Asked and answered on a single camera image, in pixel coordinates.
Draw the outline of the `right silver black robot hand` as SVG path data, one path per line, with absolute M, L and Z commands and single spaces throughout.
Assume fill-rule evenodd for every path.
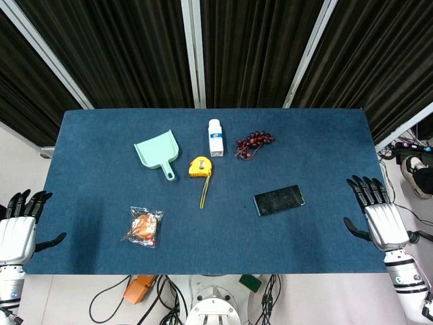
M 409 243 L 401 215 L 385 186 L 379 179 L 353 175 L 346 180 L 365 216 L 367 231 L 355 227 L 347 217 L 343 218 L 348 231 L 355 237 L 372 242 L 381 251 L 395 251 Z

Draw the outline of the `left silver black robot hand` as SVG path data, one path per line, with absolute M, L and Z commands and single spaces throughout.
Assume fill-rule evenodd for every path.
M 53 196 L 45 190 L 31 194 L 27 189 L 14 194 L 1 207 L 1 265 L 25 265 L 35 253 L 55 247 L 66 237 L 37 243 L 37 226 L 45 203 Z

